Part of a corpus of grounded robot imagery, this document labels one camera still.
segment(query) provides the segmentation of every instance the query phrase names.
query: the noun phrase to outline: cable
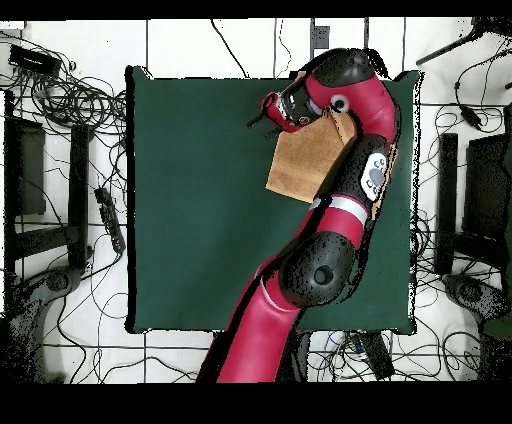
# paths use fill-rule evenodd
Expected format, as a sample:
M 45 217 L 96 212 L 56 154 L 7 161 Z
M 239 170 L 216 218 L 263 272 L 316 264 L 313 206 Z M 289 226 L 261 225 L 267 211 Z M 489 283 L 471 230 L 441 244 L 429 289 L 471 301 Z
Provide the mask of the cable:
M 68 342 L 70 342 L 71 344 L 73 344 L 74 346 L 80 348 L 80 350 L 82 351 L 82 353 L 84 354 L 84 357 L 82 358 L 82 362 L 80 362 L 80 365 L 78 366 L 78 368 L 76 369 L 75 373 L 73 374 L 73 376 L 71 377 L 71 380 L 69 381 L 69 384 L 73 384 L 73 381 L 75 380 L 75 377 L 77 376 L 78 372 L 80 371 L 80 369 L 83 367 L 84 363 L 85 363 L 85 360 L 87 359 L 87 352 L 85 350 L 85 348 L 83 346 L 81 346 L 80 344 L 78 344 L 77 342 L 75 342 L 74 340 L 70 339 L 68 336 L 66 336 L 64 334 L 64 332 L 62 331 L 62 329 L 60 328 L 60 322 L 61 322 L 61 318 L 62 318 L 62 315 L 64 314 L 64 310 L 66 309 L 66 296 L 64 296 L 64 302 L 62 304 L 62 309 L 60 310 L 60 314 L 59 314 L 59 317 L 57 318 L 57 329 L 60 333 L 60 335 L 66 339 Z
M 15 38 L 19 40 L 23 40 L 20 37 L 10 37 L 9 35 L 3 33 L 0 31 L 0 34 L 4 35 L 6 38 Z M 89 164 L 92 168 L 94 168 L 98 174 L 98 179 L 101 176 L 103 178 L 103 181 L 100 183 L 98 181 L 98 187 L 109 187 L 109 191 L 112 194 L 112 189 L 115 188 L 120 191 L 122 194 L 123 204 L 126 207 L 126 187 L 127 187 L 127 179 L 124 175 L 122 175 L 122 172 L 119 169 L 119 162 L 122 159 L 122 156 L 125 154 L 125 140 L 126 140 L 126 92 L 122 91 L 119 94 L 115 95 L 113 88 L 108 84 L 107 82 L 94 78 L 94 77 L 86 77 L 77 79 L 73 75 L 71 75 L 71 72 L 76 69 L 76 64 L 69 60 L 69 58 L 62 53 L 53 52 L 51 50 L 48 50 L 40 45 L 37 45 L 31 41 L 23 40 L 29 43 L 31 46 L 33 46 L 32 50 L 40 50 L 43 51 L 46 54 L 49 54 L 52 57 L 57 57 L 62 61 L 61 69 L 60 69 L 60 76 L 58 78 L 48 78 L 45 76 L 36 75 L 34 73 L 25 71 L 21 68 L 16 68 L 13 71 L 12 77 L 8 77 L 6 75 L 0 75 L 3 77 L 7 84 L 4 84 L 2 82 L 2 87 L 8 86 L 9 88 L 19 86 L 20 92 L 23 94 L 25 92 L 28 92 L 30 94 L 31 100 L 33 101 L 36 110 L 35 111 L 24 111 L 32 115 L 35 121 L 41 120 L 42 118 L 45 122 L 43 125 L 43 129 L 48 134 L 58 135 L 62 137 L 62 139 L 66 140 L 67 142 L 71 142 L 69 136 L 70 131 L 69 129 L 73 127 L 73 125 L 81 125 L 86 124 L 91 126 L 94 129 L 95 133 L 95 139 L 98 140 L 99 143 L 101 143 L 105 148 L 108 149 L 108 158 L 110 165 L 112 166 L 112 172 L 109 173 L 103 173 L 100 171 L 91 161 L 89 161 Z M 105 84 L 109 88 L 109 90 L 101 90 L 97 87 L 94 87 L 89 82 L 101 82 Z M 20 108 L 18 108 L 18 104 L 20 102 L 20 99 L 17 99 L 16 102 L 16 111 L 21 111 Z M 66 130 L 62 131 L 59 129 L 59 127 L 63 127 Z M 103 136 L 116 136 L 118 137 L 117 141 L 114 143 L 107 143 Z M 69 162 L 65 160 L 57 159 L 53 156 L 51 156 L 45 149 L 44 152 L 46 155 L 52 158 L 55 162 L 59 163 L 65 163 L 69 166 Z M 52 169 L 49 169 L 45 171 L 46 173 L 58 171 L 63 178 L 66 178 L 65 172 L 62 171 L 59 167 L 54 167 Z M 57 220 L 59 221 L 59 224 L 61 225 L 61 228 L 63 228 L 62 222 L 60 220 L 60 217 L 57 215 L 55 207 L 53 206 L 51 200 L 48 198 L 48 196 L 45 194 L 45 197 L 48 199 L 50 205 L 52 206 L 53 212 L 55 216 L 57 217 Z M 98 243 L 99 239 L 103 237 L 104 235 L 100 236 L 96 242 L 94 243 L 93 251 L 96 252 L 96 244 Z M 57 261 L 60 257 L 64 256 L 61 255 L 54 260 L 52 260 L 49 264 L 47 269 L 49 269 L 55 261 Z M 71 343 L 73 346 L 78 347 L 82 350 L 84 353 L 84 358 L 82 362 L 79 364 L 78 368 L 74 371 L 73 376 L 71 377 L 71 382 L 74 382 L 76 380 L 76 376 L 78 375 L 80 369 L 83 367 L 85 360 L 86 360 L 86 351 L 83 346 L 80 344 L 74 342 L 70 337 L 65 335 L 62 332 L 61 324 L 69 317 L 71 316 L 81 305 L 84 304 L 84 302 L 89 298 L 93 297 L 93 301 L 96 304 L 96 307 L 100 310 L 100 320 L 98 322 L 98 346 L 97 350 L 93 356 L 93 368 L 90 370 L 89 373 L 85 377 L 83 377 L 78 383 L 84 382 L 91 374 L 95 374 L 98 382 L 100 384 L 104 384 L 106 378 L 111 374 L 111 372 L 114 369 L 118 368 L 126 368 L 130 366 L 134 366 L 136 364 L 131 365 L 123 365 L 123 366 L 117 366 L 113 367 L 110 370 L 107 371 L 107 373 L 102 377 L 100 372 L 100 366 L 101 361 L 103 358 L 103 352 L 99 348 L 99 330 L 101 325 L 101 320 L 103 316 L 109 317 L 110 319 L 122 319 L 123 317 L 119 316 L 113 316 L 111 314 L 108 314 L 105 312 L 105 309 L 107 307 L 107 304 L 113 299 L 114 296 L 119 295 L 120 293 L 116 293 L 105 303 L 103 308 L 100 308 L 100 305 L 97 302 L 96 297 L 94 296 L 94 292 L 98 289 L 100 285 L 102 285 L 103 281 L 105 280 L 106 276 L 108 275 L 110 269 L 118 263 L 122 258 L 122 255 L 117 255 L 116 258 L 113 260 L 112 263 L 109 265 L 102 267 L 99 270 L 91 269 L 91 273 L 89 275 L 83 276 L 81 278 L 82 281 L 87 280 L 88 278 L 91 278 L 91 293 L 86 296 L 78 305 L 74 307 L 74 309 L 67 314 L 64 314 L 65 308 L 66 308 L 66 298 L 64 298 L 64 307 L 62 308 L 57 324 L 50 329 L 44 337 L 48 336 L 48 334 L 53 331 L 55 328 L 59 331 L 61 336 L 66 339 L 69 343 Z M 105 274 L 102 276 L 99 283 L 95 284 L 93 287 L 92 277 L 101 273 L 105 272 Z M 43 275 L 43 273 L 39 273 L 37 276 L 40 277 Z M 29 279 L 26 279 L 24 281 L 24 284 L 28 286 L 28 283 L 35 280 L 36 276 L 30 277 Z M 184 377 L 188 377 L 189 379 L 193 379 L 194 375 L 197 375 L 197 373 L 194 372 L 182 372 L 176 367 L 172 367 L 170 365 L 165 364 L 163 361 L 161 361 L 158 358 L 154 357 L 147 357 L 145 360 L 156 360 L 163 366 L 167 367 L 168 369 L 171 369 L 173 371 L 181 373 L 181 375 L 175 379 L 175 381 L 179 381 Z
M 290 50 L 288 50 L 288 47 L 286 47 L 284 45 L 283 40 L 281 39 L 281 33 L 283 31 L 283 23 L 284 23 L 284 18 L 281 20 L 281 28 L 279 29 L 279 43 L 281 43 L 281 46 L 283 46 L 284 49 L 288 52 L 288 63 L 286 64 L 286 68 L 283 71 L 279 72 L 279 74 L 277 74 L 277 77 L 274 77 L 274 78 L 279 78 L 283 72 L 286 72 L 288 70 L 288 67 L 290 66 L 290 62 L 292 61 L 292 54 L 290 53 Z
M 273 62 L 273 66 L 272 66 L 272 78 L 274 78 L 274 79 L 276 77 L 276 59 L 277 59 L 276 39 L 277 39 L 277 18 L 274 18 L 274 62 Z
M 477 339 L 473 334 L 471 333 L 468 333 L 467 331 L 455 331 L 453 333 L 450 333 L 449 335 L 447 335 L 444 340 L 443 340 L 443 344 L 441 346 L 441 349 L 443 351 L 443 359 L 444 359 L 444 364 L 445 364 L 445 367 L 446 367 L 446 370 L 448 371 L 448 374 L 450 375 L 450 378 L 453 380 L 453 381 L 457 381 L 456 378 L 453 376 L 452 372 L 451 372 L 451 369 L 454 369 L 453 367 L 450 366 L 450 364 L 448 363 L 448 355 L 446 355 L 446 352 L 447 352 L 447 349 L 446 349 L 446 343 L 448 342 L 448 340 L 453 337 L 453 336 L 456 336 L 456 335 L 465 335 L 467 337 L 470 337 L 471 339 L 473 339 L 474 341 L 476 341 L 478 343 L 478 345 L 480 345 L 480 340 Z M 457 364 L 464 364 L 467 368 L 475 371 L 475 372 L 478 372 L 477 369 L 473 368 L 473 366 L 469 365 L 469 363 L 464 363 L 463 361 L 461 361 L 460 359 L 456 358 L 455 356 L 453 356 L 452 354 L 452 357 L 454 357 L 457 361 Z M 475 361 L 475 355 L 465 351 L 464 352 L 464 358 L 467 360 L 467 358 L 470 357 L 474 363 L 473 365 L 477 365 L 476 361 Z
M 462 71 L 462 73 L 459 75 L 459 78 L 457 79 L 455 85 L 454 85 L 454 90 L 455 90 L 455 99 L 457 101 L 457 104 L 460 108 L 460 111 L 461 111 L 461 116 L 464 118 L 464 120 L 470 125 L 472 126 L 473 128 L 475 128 L 476 130 L 480 131 L 480 132 L 483 132 L 483 133 L 486 133 L 486 134 L 490 134 L 490 133 L 493 133 L 495 131 L 497 131 L 501 125 L 502 125 L 502 122 L 503 122 L 503 114 L 501 112 L 501 110 L 499 110 L 498 108 L 495 108 L 495 107 L 492 107 L 492 108 L 489 108 L 489 107 L 483 107 L 483 101 L 484 101 L 484 97 L 485 97 L 485 92 L 486 92 L 486 89 L 487 89 L 487 80 L 488 80 L 488 76 L 489 76 L 489 71 L 491 70 L 491 66 L 492 64 L 495 62 L 496 59 L 500 58 L 500 57 L 504 57 L 510 53 L 512 53 L 512 49 L 506 49 L 502 52 L 500 52 L 501 48 L 507 44 L 509 45 L 511 42 L 511 40 L 509 38 L 506 38 L 501 44 L 500 46 L 498 47 L 498 50 L 496 50 L 496 53 L 494 55 L 492 55 L 491 57 L 489 57 L 488 59 L 486 60 L 483 60 L 479 63 L 476 63 L 468 68 L 466 68 L 464 71 Z M 489 130 L 489 131 L 486 131 L 486 130 L 483 130 L 482 129 L 482 120 L 480 119 L 480 117 L 478 116 L 478 113 L 475 111 L 475 109 L 472 109 L 470 108 L 469 106 L 467 105 L 464 105 L 464 104 L 461 104 L 460 102 L 460 99 L 459 99 L 459 89 L 460 89 L 460 81 L 462 79 L 462 77 L 464 76 L 464 74 L 468 71 L 470 71 L 471 69 L 473 68 L 476 68 L 477 66 L 480 66 L 480 65 L 483 65 L 487 62 L 490 62 L 489 63 L 489 67 L 487 68 L 487 73 L 485 75 L 485 84 L 484 84 L 484 90 L 483 90 L 483 93 L 482 93 L 482 99 L 480 101 L 480 113 L 483 113 L 485 118 L 486 118 L 486 123 L 483 125 L 487 125 L 487 122 L 488 122 L 488 119 L 489 119 L 489 116 L 491 117 L 496 117 L 496 115 L 492 115 L 490 113 L 488 113 L 488 111 L 491 111 L 491 110 L 494 110 L 494 111 L 497 111 L 498 112 L 498 116 L 500 117 L 500 125 L 498 128 L 496 129 L 493 129 L 493 130 Z
M 235 59 L 235 62 L 237 63 L 237 65 L 240 67 L 240 69 L 242 70 L 242 73 L 244 74 L 244 77 L 245 78 L 249 78 L 249 75 L 245 73 L 244 71 L 244 68 L 242 68 L 242 65 L 240 65 L 240 62 L 238 61 L 238 59 L 235 57 L 235 55 L 233 54 L 233 52 L 231 51 L 231 49 L 229 48 L 228 46 L 228 43 L 226 42 L 226 40 L 224 39 L 224 36 L 221 34 L 221 32 L 217 29 L 217 27 L 215 26 L 215 22 L 213 22 L 213 19 L 210 19 L 210 22 L 212 24 L 212 27 L 213 29 L 215 30 L 215 32 L 217 34 L 219 34 L 219 37 L 221 38 L 222 42 L 224 43 L 224 45 L 226 46 L 226 48 L 228 49 L 228 52 L 229 54 L 231 55 L 231 57 L 233 59 Z
M 62 224 L 62 220 L 60 219 L 60 216 L 57 213 L 57 210 L 55 209 L 55 206 L 53 205 L 53 202 L 51 201 L 50 197 L 46 194 L 46 192 L 41 187 L 39 187 L 37 184 L 34 184 L 32 181 L 29 181 L 25 177 L 22 177 L 22 176 L 20 176 L 18 178 L 20 180 L 24 181 L 25 183 L 27 183 L 28 185 L 34 187 L 41 193 L 43 193 L 46 200 L 48 200 L 48 203 L 50 204 L 50 207 L 52 208 L 52 211 L 53 211 L 55 217 L 57 218 L 57 221 L 59 222 L 60 228 L 62 230 L 62 235 L 64 236 L 64 239 L 66 240 L 66 246 L 69 247 L 70 241 L 69 241 L 68 233 L 66 232 L 66 229 L 64 228 L 64 225 Z

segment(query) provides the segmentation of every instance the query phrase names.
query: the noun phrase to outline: red robot arm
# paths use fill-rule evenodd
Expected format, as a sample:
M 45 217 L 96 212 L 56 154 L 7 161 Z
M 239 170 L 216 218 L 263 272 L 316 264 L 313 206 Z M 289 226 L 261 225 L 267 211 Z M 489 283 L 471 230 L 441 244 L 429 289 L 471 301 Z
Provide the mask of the red robot arm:
M 355 49 L 339 49 L 312 74 L 262 103 L 264 114 L 290 132 L 327 107 L 350 111 L 359 137 L 288 245 L 250 278 L 225 331 L 214 338 L 197 382 L 275 381 L 301 313 L 331 302 L 348 282 L 385 181 L 395 106 L 365 52 Z

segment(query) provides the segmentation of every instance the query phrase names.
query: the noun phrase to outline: green mat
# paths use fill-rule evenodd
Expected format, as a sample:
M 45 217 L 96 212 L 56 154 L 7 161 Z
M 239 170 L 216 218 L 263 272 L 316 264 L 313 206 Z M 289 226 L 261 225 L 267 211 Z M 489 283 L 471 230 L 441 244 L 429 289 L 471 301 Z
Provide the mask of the green mat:
M 342 304 L 309 309 L 299 330 L 413 332 L 409 318 L 413 99 L 419 73 L 385 85 L 402 111 L 399 154 L 365 275 Z M 247 121 L 289 80 L 148 78 L 134 68 L 134 331 L 223 329 L 258 266 L 309 205 L 265 189 L 273 126 Z

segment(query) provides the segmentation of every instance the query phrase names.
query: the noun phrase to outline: tripod leg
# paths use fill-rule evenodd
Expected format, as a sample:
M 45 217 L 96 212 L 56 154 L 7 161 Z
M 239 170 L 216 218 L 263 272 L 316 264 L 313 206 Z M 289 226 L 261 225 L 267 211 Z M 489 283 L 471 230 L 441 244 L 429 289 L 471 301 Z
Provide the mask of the tripod leg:
M 6 349 L 10 358 L 9 379 L 16 383 L 47 383 L 44 366 L 44 321 L 52 302 L 67 296 L 80 284 L 83 271 L 65 266 L 41 273 L 34 280 L 27 280 L 20 292 L 20 310 L 6 323 Z M 62 381 L 62 376 L 52 376 L 52 382 Z
M 422 57 L 420 60 L 416 61 L 416 66 L 423 65 L 424 63 L 429 62 L 432 59 L 435 59 L 436 57 L 439 57 L 445 53 L 448 53 L 448 52 L 452 51 L 453 49 L 462 46 L 463 44 L 466 44 L 470 41 L 474 41 L 474 40 L 480 38 L 482 35 L 483 35 L 482 32 L 476 31 L 475 29 L 473 29 L 465 37 L 462 37 L 461 39 L 454 41 L 453 43 L 448 44 L 447 46 L 440 48 L 439 50 L 436 50 L 435 52 L 430 53 L 425 57 Z

